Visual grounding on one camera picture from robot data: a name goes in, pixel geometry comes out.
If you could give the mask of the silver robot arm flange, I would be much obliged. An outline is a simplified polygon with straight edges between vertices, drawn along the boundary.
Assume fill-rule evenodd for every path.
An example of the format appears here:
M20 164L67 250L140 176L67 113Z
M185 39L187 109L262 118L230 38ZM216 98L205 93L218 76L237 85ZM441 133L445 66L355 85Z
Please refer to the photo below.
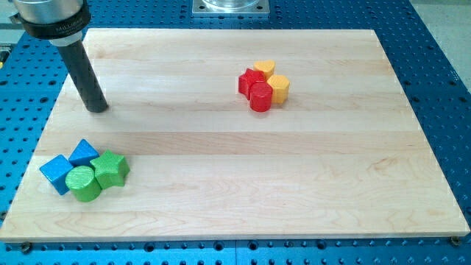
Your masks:
M26 32L39 39L70 37L91 21L86 0L13 0L13 4Z

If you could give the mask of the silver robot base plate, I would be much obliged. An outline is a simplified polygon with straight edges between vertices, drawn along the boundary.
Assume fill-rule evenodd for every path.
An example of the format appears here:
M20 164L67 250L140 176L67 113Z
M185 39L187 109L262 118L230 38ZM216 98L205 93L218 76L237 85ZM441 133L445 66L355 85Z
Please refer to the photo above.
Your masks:
M269 0L193 0L192 13L215 14L268 14Z

